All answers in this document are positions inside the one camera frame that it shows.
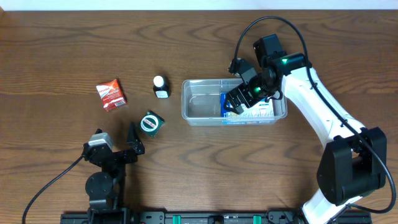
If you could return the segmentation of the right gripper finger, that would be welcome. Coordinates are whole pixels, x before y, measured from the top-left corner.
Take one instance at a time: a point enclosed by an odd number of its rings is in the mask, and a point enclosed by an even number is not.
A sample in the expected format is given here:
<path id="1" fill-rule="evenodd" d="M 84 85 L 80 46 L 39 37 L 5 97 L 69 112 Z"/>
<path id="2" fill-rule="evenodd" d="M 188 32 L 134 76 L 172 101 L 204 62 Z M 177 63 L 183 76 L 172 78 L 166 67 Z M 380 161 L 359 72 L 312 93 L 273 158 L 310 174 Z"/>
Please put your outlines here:
<path id="1" fill-rule="evenodd" d="M 233 59 L 228 68 L 229 73 L 240 77 L 244 83 L 249 83 L 257 75 L 253 65 L 243 58 Z"/>
<path id="2" fill-rule="evenodd" d="M 226 94 L 223 109 L 236 114 L 242 114 L 244 112 L 242 104 L 244 104 L 242 93 L 238 88 L 234 88 Z"/>

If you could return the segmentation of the blue white medicine box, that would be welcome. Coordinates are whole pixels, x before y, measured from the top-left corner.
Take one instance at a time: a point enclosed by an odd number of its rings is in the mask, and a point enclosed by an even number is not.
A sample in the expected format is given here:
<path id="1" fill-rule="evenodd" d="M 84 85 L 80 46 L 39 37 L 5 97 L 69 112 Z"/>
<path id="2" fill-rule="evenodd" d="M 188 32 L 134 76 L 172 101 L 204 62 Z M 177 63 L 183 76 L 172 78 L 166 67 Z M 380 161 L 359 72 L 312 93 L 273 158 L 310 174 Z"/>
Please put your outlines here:
<path id="1" fill-rule="evenodd" d="M 242 104 L 244 112 L 236 114 L 223 109 L 226 93 L 220 95 L 221 113 L 220 116 L 224 118 L 222 124 L 224 125 L 247 125 L 247 124 L 270 124 L 275 121 L 275 113 L 273 116 L 256 116 L 250 112 L 245 112 L 246 106 Z"/>

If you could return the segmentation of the white Panadol box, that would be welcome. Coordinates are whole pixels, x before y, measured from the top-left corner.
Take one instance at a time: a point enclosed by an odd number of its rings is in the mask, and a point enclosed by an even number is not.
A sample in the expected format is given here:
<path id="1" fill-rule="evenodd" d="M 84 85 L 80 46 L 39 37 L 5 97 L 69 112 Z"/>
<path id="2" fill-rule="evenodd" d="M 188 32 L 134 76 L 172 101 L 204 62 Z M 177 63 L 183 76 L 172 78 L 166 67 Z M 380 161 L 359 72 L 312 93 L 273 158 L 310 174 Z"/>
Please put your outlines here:
<path id="1" fill-rule="evenodd" d="M 250 108 L 246 108 L 245 112 L 250 112 L 256 116 L 273 116 L 274 108 L 272 100 L 266 101 L 265 99 L 257 102 Z"/>

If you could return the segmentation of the clear plastic container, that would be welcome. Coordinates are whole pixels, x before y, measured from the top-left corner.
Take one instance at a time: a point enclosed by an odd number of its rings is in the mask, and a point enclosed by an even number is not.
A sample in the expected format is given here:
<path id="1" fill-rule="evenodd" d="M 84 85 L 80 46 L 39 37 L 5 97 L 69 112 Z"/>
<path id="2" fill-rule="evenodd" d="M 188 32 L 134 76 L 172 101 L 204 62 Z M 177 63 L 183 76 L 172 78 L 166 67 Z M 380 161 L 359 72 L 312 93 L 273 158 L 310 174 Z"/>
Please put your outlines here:
<path id="1" fill-rule="evenodd" d="M 182 84 L 182 116 L 191 126 L 242 126 L 224 125 L 220 116 L 220 95 L 241 83 L 238 78 L 185 80 Z M 274 100 L 274 124 L 287 116 L 286 99 Z"/>

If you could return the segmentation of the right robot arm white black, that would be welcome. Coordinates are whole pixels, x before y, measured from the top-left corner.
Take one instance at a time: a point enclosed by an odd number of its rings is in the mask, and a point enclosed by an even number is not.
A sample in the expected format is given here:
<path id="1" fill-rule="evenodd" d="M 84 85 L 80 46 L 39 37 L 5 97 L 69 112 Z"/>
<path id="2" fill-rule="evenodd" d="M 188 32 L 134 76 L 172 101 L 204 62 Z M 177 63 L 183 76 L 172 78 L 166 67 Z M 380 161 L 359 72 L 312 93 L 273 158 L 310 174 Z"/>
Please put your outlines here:
<path id="1" fill-rule="evenodd" d="M 167 214 L 165 221 L 370 223 L 371 209 L 356 203 L 392 180 L 386 166 L 386 135 L 355 120 L 320 82 L 305 54 L 258 50 L 256 57 L 260 72 L 246 60 L 234 58 L 229 67 L 232 79 L 184 81 L 182 115 L 192 126 L 272 124 L 285 116 L 285 104 L 291 101 L 323 146 L 318 190 L 296 212 Z"/>

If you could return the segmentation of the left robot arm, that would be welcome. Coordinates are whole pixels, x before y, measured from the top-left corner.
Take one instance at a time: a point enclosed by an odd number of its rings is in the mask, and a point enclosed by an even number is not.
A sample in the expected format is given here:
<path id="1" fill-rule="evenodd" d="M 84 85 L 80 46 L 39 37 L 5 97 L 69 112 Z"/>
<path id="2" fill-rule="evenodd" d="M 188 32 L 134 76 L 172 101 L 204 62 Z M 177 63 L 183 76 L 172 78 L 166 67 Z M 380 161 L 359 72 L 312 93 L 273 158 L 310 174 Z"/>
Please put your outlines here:
<path id="1" fill-rule="evenodd" d="M 90 204 L 89 224 L 134 224 L 137 220 L 134 212 L 124 205 L 126 165 L 135 163 L 137 154 L 132 149 L 114 152 L 113 146 L 110 135 L 101 129 L 83 145 L 84 160 L 101 168 L 85 184 Z"/>

